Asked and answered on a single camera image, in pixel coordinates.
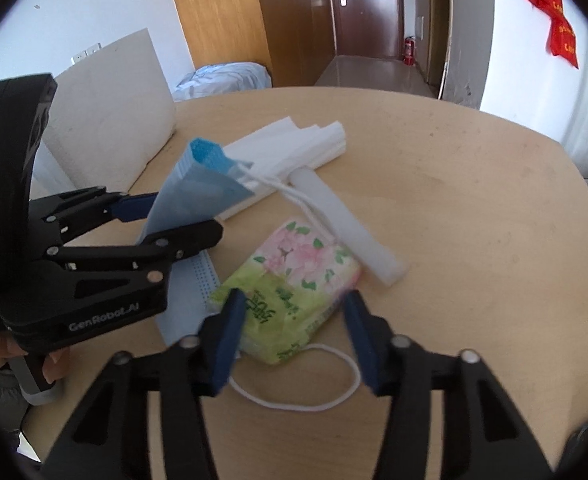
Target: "round table top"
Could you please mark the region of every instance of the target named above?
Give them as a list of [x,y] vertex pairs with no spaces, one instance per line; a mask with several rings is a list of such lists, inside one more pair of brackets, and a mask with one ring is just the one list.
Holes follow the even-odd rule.
[[[408,94],[239,92],[177,104],[176,134],[131,192],[158,190],[193,137],[225,145],[287,116],[299,127],[343,123],[347,152],[318,174],[410,264],[391,288],[364,275],[359,288],[370,310],[433,352],[476,349],[555,464],[568,434],[588,418],[588,188],[562,147],[505,120]],[[227,220],[210,251],[221,280],[295,213],[275,194]],[[140,227],[111,222],[82,242],[131,244]],[[314,341],[353,354],[341,316]],[[153,320],[75,346],[64,398],[26,420],[37,453],[46,456],[114,352],[163,348]],[[277,367],[243,358],[234,377],[263,399],[299,404],[332,400],[352,380],[347,366],[317,351]],[[361,385],[328,412],[292,413],[262,408],[226,387],[203,407],[222,479],[362,480],[373,474],[389,399]],[[433,412],[428,478],[437,478],[440,463],[436,402]],[[151,449],[154,477],[163,478],[158,436]]]

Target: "red banner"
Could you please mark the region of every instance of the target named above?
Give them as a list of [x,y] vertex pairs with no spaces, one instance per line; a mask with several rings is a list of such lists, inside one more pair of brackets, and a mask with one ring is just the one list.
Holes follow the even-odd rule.
[[549,49],[554,56],[567,59],[578,68],[576,58],[576,36],[565,18],[563,0],[528,0],[536,8],[542,10],[552,19],[549,33]]

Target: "human hand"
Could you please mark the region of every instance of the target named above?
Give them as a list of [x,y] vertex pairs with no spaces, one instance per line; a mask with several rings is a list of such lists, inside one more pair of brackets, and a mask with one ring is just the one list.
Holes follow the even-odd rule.
[[[7,332],[0,333],[0,368],[5,366],[8,359],[26,356],[14,338]],[[65,377],[69,372],[69,348],[63,348],[50,352],[43,363],[43,377],[52,384],[54,381]]]

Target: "floor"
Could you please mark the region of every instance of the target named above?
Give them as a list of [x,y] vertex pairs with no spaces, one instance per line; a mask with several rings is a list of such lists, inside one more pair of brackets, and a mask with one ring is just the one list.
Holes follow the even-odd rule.
[[434,92],[417,67],[394,59],[337,56],[325,69],[316,86],[372,88],[434,97]]

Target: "wooden cabinet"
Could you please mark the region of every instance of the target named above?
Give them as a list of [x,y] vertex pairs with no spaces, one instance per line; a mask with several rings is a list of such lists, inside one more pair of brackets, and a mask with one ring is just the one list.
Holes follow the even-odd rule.
[[175,0],[194,65],[254,61],[313,85],[334,57],[330,0]]

